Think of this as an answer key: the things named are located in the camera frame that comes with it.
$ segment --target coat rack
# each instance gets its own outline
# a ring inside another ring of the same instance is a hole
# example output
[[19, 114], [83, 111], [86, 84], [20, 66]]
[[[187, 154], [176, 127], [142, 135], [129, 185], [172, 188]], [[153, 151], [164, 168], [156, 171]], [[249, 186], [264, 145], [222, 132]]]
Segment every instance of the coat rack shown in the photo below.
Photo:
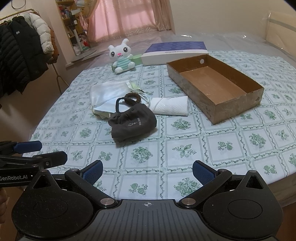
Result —
[[[10, 15], [8, 15], [8, 16], [6, 16], [6, 17], [3, 17], [3, 18], [0, 18], [0, 21], [2, 21], [2, 20], [4, 20], [4, 19], [6, 19], [6, 18], [9, 18], [9, 17], [12, 17], [12, 16], [14, 16], [14, 15], [19, 15], [20, 13], [22, 13], [22, 12], [28, 12], [28, 11], [32, 11], [32, 12], [36, 12], [34, 9], [32, 9], [32, 8], [30, 8], [30, 9], [26, 9], [26, 10], [22, 10], [22, 11], [19, 11], [19, 12], [16, 12], [16, 13], [13, 13], [13, 14], [10, 14]], [[54, 68], [54, 71], [55, 71], [55, 73], [56, 73], [56, 75], [57, 75], [57, 86], [59, 87], [59, 92], [60, 92], [60, 94], [62, 94], [62, 91], [61, 91], [61, 87], [60, 87], [60, 85], [59, 85], [59, 78], [61, 78], [61, 80], [69, 87], [69, 85], [68, 85], [68, 83], [59, 75], [59, 73], [57, 72], [57, 69], [56, 69], [56, 67], [54, 66], [54, 64], [52, 64], [52, 67]]]

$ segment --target bedding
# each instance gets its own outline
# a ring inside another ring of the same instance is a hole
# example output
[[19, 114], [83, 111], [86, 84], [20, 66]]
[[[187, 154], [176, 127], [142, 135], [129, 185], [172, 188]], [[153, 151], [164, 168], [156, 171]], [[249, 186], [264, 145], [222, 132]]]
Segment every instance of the bedding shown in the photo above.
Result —
[[192, 163], [201, 160], [234, 174], [257, 170], [269, 184], [296, 172], [296, 70], [281, 57], [240, 51], [209, 51], [213, 57], [250, 76], [264, 87], [261, 105], [212, 125], [189, 99], [189, 115], [156, 115], [149, 135], [114, 142], [107, 121], [91, 112], [89, 88], [114, 78], [130, 79], [151, 97], [184, 96], [165, 65], [136, 66], [119, 76], [110, 65], [82, 71], [38, 125], [31, 140], [39, 153], [65, 151], [64, 173], [100, 159], [103, 176], [95, 186], [115, 199], [176, 199], [201, 184]]

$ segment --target white bunny plush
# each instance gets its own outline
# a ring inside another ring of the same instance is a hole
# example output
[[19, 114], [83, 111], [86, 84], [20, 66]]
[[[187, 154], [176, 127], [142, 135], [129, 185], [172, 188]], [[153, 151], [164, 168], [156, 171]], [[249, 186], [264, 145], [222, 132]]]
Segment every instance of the white bunny plush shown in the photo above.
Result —
[[116, 67], [115, 73], [119, 74], [128, 71], [135, 67], [135, 63], [131, 61], [133, 55], [131, 54], [131, 48], [126, 45], [128, 39], [122, 40], [121, 45], [114, 47], [110, 45], [109, 56], [112, 60], [115, 60], [113, 67]]

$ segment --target crosshair marking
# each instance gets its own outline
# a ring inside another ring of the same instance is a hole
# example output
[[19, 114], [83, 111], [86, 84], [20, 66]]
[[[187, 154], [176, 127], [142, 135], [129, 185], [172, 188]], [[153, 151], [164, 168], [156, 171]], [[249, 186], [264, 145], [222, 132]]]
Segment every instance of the crosshair marking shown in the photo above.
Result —
[[150, 206], [153, 205], [153, 204], [150, 203], [150, 202], [146, 202], [146, 203], [144, 203], [144, 205], [145, 205], [146, 207], [150, 207]]

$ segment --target black jacket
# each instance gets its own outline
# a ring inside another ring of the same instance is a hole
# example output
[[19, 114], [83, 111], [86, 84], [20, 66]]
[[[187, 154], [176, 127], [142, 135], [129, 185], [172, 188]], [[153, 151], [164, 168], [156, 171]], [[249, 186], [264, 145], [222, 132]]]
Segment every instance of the black jacket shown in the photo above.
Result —
[[48, 70], [48, 67], [38, 33], [29, 26], [23, 16], [14, 17], [9, 27], [24, 55], [30, 73], [30, 80], [39, 78]]
[[30, 75], [19, 45], [7, 25], [0, 25], [0, 97], [12, 93], [23, 83], [30, 81]]

